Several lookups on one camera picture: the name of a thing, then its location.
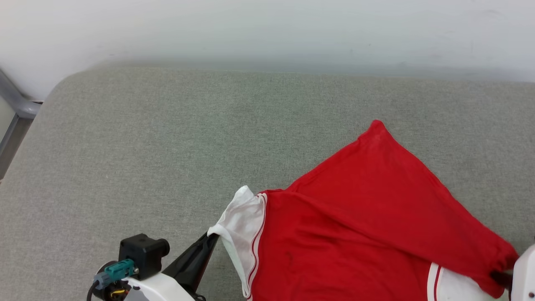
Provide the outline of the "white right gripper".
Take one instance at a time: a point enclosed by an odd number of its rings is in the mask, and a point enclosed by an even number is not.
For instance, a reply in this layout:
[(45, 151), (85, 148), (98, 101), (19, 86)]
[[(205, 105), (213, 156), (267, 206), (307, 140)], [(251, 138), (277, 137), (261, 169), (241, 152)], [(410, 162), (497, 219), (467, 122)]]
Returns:
[(513, 275), (493, 271), (490, 276), (499, 286), (511, 290), (510, 301), (535, 301), (535, 245), (518, 258)]

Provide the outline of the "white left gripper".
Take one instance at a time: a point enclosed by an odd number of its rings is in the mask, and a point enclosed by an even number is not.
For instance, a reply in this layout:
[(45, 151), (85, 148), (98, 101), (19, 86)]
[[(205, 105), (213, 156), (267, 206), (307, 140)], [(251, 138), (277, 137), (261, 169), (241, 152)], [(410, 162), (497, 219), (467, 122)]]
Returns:
[(161, 273), (142, 281), (124, 278), (130, 288), (124, 301), (206, 301), (196, 290), (218, 240), (205, 233)]

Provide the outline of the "red and white garment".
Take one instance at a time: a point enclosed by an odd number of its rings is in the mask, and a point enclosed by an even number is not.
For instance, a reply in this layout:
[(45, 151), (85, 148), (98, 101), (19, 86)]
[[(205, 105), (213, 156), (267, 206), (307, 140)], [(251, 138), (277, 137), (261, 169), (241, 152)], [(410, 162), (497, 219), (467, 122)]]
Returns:
[(241, 187), (207, 234), (247, 301), (488, 301), (518, 259), (378, 120), (286, 189)]

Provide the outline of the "grey metal frame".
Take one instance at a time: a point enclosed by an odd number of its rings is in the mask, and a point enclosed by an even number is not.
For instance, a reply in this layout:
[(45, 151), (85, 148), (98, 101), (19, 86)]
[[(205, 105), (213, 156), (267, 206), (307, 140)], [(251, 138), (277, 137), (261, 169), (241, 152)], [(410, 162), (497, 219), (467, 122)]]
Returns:
[(41, 106), (25, 97), (0, 69), (0, 182)]

